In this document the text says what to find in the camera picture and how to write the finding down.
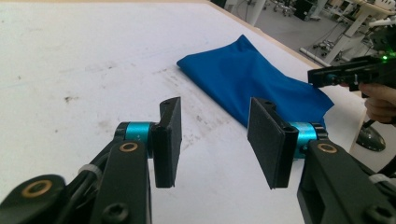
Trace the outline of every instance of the black plastic part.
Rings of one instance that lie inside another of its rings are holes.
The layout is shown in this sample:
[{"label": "black plastic part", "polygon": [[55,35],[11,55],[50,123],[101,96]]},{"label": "black plastic part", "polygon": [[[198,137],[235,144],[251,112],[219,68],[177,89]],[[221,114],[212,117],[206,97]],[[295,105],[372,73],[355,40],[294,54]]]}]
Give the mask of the black plastic part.
[{"label": "black plastic part", "polygon": [[356,139],[356,143],[362,147],[376,152],[383,151],[387,146],[384,138],[372,126],[367,128],[361,127],[358,139]]},{"label": "black plastic part", "polygon": [[[137,149],[121,151],[123,144]],[[90,223],[151,223],[150,210],[147,150],[140,142],[118,142],[110,150]]]},{"label": "black plastic part", "polygon": [[218,7],[224,8],[227,0],[211,0],[210,2],[216,4]]},{"label": "black plastic part", "polygon": [[326,131],[326,129],[323,128],[323,126],[319,123],[310,123],[314,129],[315,129],[315,133],[317,133],[317,139],[311,139],[311,140],[327,140],[329,139],[329,135]]},{"label": "black plastic part", "polygon": [[247,140],[270,189],[288,186],[297,138],[298,130],[276,113],[274,104],[251,98]]},{"label": "black plastic part", "polygon": [[175,185],[182,135],[180,97],[163,101],[160,112],[160,122],[151,126],[155,184],[157,188],[171,188]]},{"label": "black plastic part", "polygon": [[391,176],[394,175],[395,171],[396,171],[396,156],[393,157],[393,159],[390,160],[390,162],[386,166],[384,166],[381,170],[379,170],[378,173],[386,176]]},{"label": "black plastic part", "polygon": [[[22,193],[24,189],[29,189],[27,194]],[[64,179],[41,175],[21,183],[8,194],[0,204],[0,223],[52,224],[67,201]]]},{"label": "black plastic part", "polygon": [[383,27],[382,30],[370,34],[374,49],[377,51],[393,52],[396,50],[396,28]]},{"label": "black plastic part", "polygon": [[148,150],[148,158],[153,159],[153,146],[152,146],[152,126],[155,125],[155,122],[151,122],[149,125],[149,131],[148,131],[148,145],[147,145],[147,150]]},{"label": "black plastic part", "polygon": [[119,141],[125,140],[125,133],[126,130],[128,129],[129,123],[130,122],[121,122],[119,126],[117,126],[117,129],[114,132],[113,140],[119,140]]},{"label": "black plastic part", "polygon": [[396,222],[395,208],[347,152],[330,140],[308,145],[297,193],[305,223]]},{"label": "black plastic part", "polygon": [[359,83],[378,83],[396,88],[395,65],[396,58],[382,61],[376,57],[363,56],[348,63],[310,70],[308,83],[317,88],[346,83],[350,91],[358,91]]}]

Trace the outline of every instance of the black tool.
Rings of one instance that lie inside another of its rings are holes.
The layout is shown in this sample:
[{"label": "black tool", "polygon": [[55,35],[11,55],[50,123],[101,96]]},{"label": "black tool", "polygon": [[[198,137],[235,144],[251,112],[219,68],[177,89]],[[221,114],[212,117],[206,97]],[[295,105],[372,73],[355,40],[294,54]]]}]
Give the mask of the black tool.
[{"label": "black tool", "polygon": [[[360,83],[378,83],[396,88],[396,58],[364,56],[348,63],[308,71],[308,82],[314,87],[347,84],[350,91],[358,91]],[[369,120],[361,127],[357,143],[372,151],[386,148],[384,138],[371,125]]]}]

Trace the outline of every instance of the blue fabric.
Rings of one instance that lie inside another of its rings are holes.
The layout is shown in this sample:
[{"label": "blue fabric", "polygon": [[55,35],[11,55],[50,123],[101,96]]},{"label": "blue fabric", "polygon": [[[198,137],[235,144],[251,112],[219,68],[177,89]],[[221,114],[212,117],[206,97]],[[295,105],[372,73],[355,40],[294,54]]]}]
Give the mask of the blue fabric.
[{"label": "blue fabric", "polygon": [[323,126],[323,116],[333,106],[321,90],[279,72],[244,35],[229,46],[188,55],[177,65],[246,127],[250,97],[275,103],[276,112],[285,121]]}]

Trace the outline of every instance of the white table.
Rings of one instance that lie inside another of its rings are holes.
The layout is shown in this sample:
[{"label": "white table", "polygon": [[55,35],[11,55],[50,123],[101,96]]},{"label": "white table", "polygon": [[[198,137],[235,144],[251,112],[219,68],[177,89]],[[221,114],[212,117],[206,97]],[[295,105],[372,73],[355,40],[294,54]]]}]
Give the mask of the white table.
[{"label": "white table", "polygon": [[[176,66],[240,35],[306,81],[312,63],[208,2],[0,3],[0,200],[37,175],[69,182],[121,121],[158,121],[159,103],[180,96],[176,187],[152,187],[154,223],[303,223],[304,161],[288,189],[269,190],[247,130]],[[330,138],[350,149],[362,100],[324,90],[336,104],[325,118]]]}]

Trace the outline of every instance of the stain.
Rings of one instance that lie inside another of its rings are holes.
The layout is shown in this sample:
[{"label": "stain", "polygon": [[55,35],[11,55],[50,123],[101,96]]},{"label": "stain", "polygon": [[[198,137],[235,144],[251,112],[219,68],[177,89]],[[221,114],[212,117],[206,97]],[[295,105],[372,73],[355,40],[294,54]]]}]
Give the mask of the stain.
[{"label": "stain", "polygon": [[67,102],[67,103],[69,103],[72,100],[78,100],[78,97],[77,96],[75,96],[75,97],[73,97],[73,96],[64,97],[64,101]]},{"label": "stain", "polygon": [[[161,71],[155,72],[155,73],[153,73],[153,75],[155,75],[155,74],[160,74],[160,73],[162,73],[163,71],[167,71],[167,69],[163,69],[163,70],[161,70]],[[164,76],[164,78],[166,79],[166,81],[167,81],[168,83],[172,84],[172,85],[175,86],[175,87],[178,87],[179,84],[181,83],[181,82],[177,79],[177,77],[175,77],[175,76]]]},{"label": "stain", "polygon": [[36,31],[43,31],[41,28],[30,28],[28,29],[29,32],[36,32]]},{"label": "stain", "polygon": [[185,135],[183,134],[183,142],[182,142],[182,147],[181,147],[181,151],[186,150],[187,148],[193,146],[195,144],[196,141],[200,140],[201,137],[197,136],[197,135]]},{"label": "stain", "polygon": [[177,199],[176,194],[172,193],[171,191],[167,190],[166,193],[174,199]]},{"label": "stain", "polygon": [[112,68],[117,67],[117,64],[114,63],[114,62],[112,62],[112,61],[109,61],[109,62],[105,62],[105,63],[104,63],[104,66],[106,66],[107,69],[112,69]]},{"label": "stain", "polygon": [[98,65],[98,64],[90,64],[90,65],[85,67],[85,71],[86,72],[96,73],[96,72],[102,72],[103,68],[100,65]]},{"label": "stain", "polygon": [[113,127],[111,123],[107,120],[102,120],[98,123],[99,128],[105,130],[105,133],[113,133]]},{"label": "stain", "polygon": [[74,68],[69,68],[69,69],[61,70],[61,71],[59,71],[59,73],[61,73],[61,74],[67,74],[67,73],[71,73],[71,72],[74,72],[74,71],[75,71]]},{"label": "stain", "polygon": [[224,123],[224,121],[221,120],[221,119],[216,119],[216,123],[219,124],[219,125],[222,125]]},{"label": "stain", "polygon": [[153,72],[152,74],[153,74],[153,75],[155,75],[155,74],[161,74],[161,73],[164,73],[164,72],[166,72],[166,71],[168,71],[168,69],[167,69],[167,68],[164,68],[163,70],[160,70],[160,71],[157,71],[157,72]]}]

